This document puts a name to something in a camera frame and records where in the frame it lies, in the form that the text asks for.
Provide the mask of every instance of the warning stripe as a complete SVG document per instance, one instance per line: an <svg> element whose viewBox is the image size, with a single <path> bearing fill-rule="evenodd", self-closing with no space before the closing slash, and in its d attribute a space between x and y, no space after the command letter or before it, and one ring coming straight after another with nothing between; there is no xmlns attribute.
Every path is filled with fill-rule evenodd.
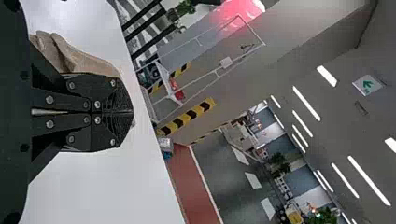
<svg viewBox="0 0 396 224"><path fill-rule="evenodd" d="M179 77L189 68L191 68L191 62L188 62L188 63L184 64L183 66L181 66L181 68L178 68L175 72L170 74L170 77L172 77L172 78ZM158 91L161 88L161 86L163 86L163 81L158 80L150 88L148 88L148 94L152 94L152 93Z"/></svg>
<svg viewBox="0 0 396 224"><path fill-rule="evenodd" d="M216 103L213 98L209 97L186 113L178 116L176 119L169 122L162 128L158 128L156 133L159 136L167 136L169 134L175 133L178 129L186 126L193 119L201 117L205 112L211 110L215 105Z"/></svg>

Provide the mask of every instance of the white panel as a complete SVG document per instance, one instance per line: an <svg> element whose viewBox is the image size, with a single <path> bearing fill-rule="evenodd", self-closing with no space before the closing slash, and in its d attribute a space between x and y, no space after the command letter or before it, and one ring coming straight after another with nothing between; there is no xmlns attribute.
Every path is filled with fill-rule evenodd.
<svg viewBox="0 0 396 224"><path fill-rule="evenodd" d="M282 129L282 127L280 127L280 125L275 122L261 132L256 133L256 137L259 141L258 146L268 144L282 136L284 133L285 131Z"/></svg>
<svg viewBox="0 0 396 224"><path fill-rule="evenodd" d="M244 153L242 153L241 151L237 150L234 147L231 148L233 149L233 153L235 154L235 157L238 159L238 161L244 163L245 165L250 165Z"/></svg>
<svg viewBox="0 0 396 224"><path fill-rule="evenodd" d="M272 206L269 198L266 198L266 199L262 200L262 208L264 209L264 211L267 214L268 218L271 220L274 217L275 209Z"/></svg>
<svg viewBox="0 0 396 224"><path fill-rule="evenodd" d="M185 223L115 10L106 0L21 4L29 33L56 32L120 70L136 125L120 148L58 154L30 183L20 223Z"/></svg>
<svg viewBox="0 0 396 224"><path fill-rule="evenodd" d="M299 160L297 160L297 161L292 162L292 163L290 164L290 169L291 169L291 171L293 172L293 171L295 171L295 170L300 169L301 167L303 167L303 166L305 166L305 165L306 165L305 160L304 160L303 158L301 158L301 159L299 159Z"/></svg>
<svg viewBox="0 0 396 224"><path fill-rule="evenodd" d="M294 198L294 201L300 205L300 208L306 214L309 212L309 208L306 203L311 203L311 205L316 208L320 208L332 202L322 186L317 186L316 188L307 191L301 196Z"/></svg>
<svg viewBox="0 0 396 224"><path fill-rule="evenodd" d="M245 173L245 175L247 176L247 180L253 189L262 188L262 184L260 183L257 176L255 176L254 174L250 174L250 173Z"/></svg>

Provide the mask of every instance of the green exit sign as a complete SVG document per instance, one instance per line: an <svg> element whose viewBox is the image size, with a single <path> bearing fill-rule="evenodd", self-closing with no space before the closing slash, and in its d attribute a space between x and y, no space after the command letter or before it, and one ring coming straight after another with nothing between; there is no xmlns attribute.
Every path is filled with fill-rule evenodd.
<svg viewBox="0 0 396 224"><path fill-rule="evenodd" d="M352 82L352 84L363 96L368 96L371 93L384 88L384 85L382 83L378 82L374 77L370 75L361 77L358 80Z"/></svg>

